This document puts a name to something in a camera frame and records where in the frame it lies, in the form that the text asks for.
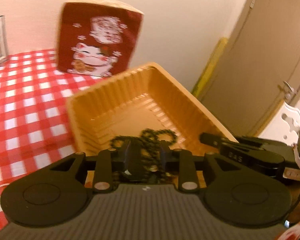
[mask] black chain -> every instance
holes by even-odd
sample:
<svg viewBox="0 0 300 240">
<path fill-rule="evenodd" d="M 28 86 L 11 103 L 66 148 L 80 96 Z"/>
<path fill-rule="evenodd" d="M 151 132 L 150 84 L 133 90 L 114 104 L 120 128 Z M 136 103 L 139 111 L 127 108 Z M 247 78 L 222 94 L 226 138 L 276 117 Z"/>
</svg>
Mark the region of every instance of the black chain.
<svg viewBox="0 0 300 240">
<path fill-rule="evenodd" d="M 144 167 L 146 168 L 146 174 L 142 179 L 143 183 L 149 182 L 151 177 L 151 168 L 156 167 L 157 171 L 155 171 L 156 175 L 159 177 L 159 181 L 157 183 L 171 183 L 172 176 L 169 173 L 166 173 L 160 162 L 160 140 L 159 136 L 162 134 L 167 134 L 171 137 L 171 140 L 168 141 L 168 145 L 171 146 L 177 142 L 177 135 L 174 131 L 164 129 L 164 130 L 152 130 L 145 129 L 141 132 L 140 137 L 135 136 L 116 136 L 110 141 L 110 147 L 115 149 L 120 149 L 121 145 L 125 140 L 136 140 L 140 143 L 141 148 L 144 149 L 149 155 L 142 155 L 142 162 L 144 163 Z M 118 186 L 120 182 L 120 173 L 113 173 L 114 186 Z"/>
</svg>

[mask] table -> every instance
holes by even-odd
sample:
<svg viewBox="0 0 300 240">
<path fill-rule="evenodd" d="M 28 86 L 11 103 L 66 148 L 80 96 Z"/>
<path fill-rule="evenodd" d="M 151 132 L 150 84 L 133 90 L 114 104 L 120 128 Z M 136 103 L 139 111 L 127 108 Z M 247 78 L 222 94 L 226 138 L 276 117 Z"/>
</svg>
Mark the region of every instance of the table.
<svg viewBox="0 0 300 240">
<path fill-rule="evenodd" d="M 66 98 L 101 80 L 58 71 L 54 49 L 11 55 L 0 65 L 0 185 L 75 152 Z M 0 229 L 6 224 L 0 207 Z"/>
</svg>

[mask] yellow object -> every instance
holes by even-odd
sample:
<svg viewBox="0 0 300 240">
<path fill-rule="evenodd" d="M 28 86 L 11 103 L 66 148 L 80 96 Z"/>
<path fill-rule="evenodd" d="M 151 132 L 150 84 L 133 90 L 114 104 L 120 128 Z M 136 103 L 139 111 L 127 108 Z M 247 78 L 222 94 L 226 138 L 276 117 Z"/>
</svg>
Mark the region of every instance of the yellow object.
<svg viewBox="0 0 300 240">
<path fill-rule="evenodd" d="M 202 91 L 202 89 L 204 88 L 204 86 L 206 85 L 208 80 L 210 79 L 210 77 L 214 71 L 214 68 L 217 65 L 217 62 L 220 59 L 220 57 L 226 47 L 227 42 L 228 42 L 227 38 L 221 38 L 220 41 L 218 42 L 218 44 L 216 45 L 213 53 L 211 54 L 206 67 L 204 68 L 199 80 L 197 81 L 197 83 L 195 84 L 195 86 L 191 92 L 196 98 L 198 98 L 200 92 Z"/>
<path fill-rule="evenodd" d="M 194 155 L 216 151 L 199 142 L 202 132 L 236 142 L 189 91 L 156 63 L 129 69 L 79 91 L 68 99 L 67 110 L 77 151 L 87 156 L 109 148 L 114 136 L 139 136 L 145 128 L 175 131 L 178 142 L 172 148 L 184 148 Z"/>
</svg>

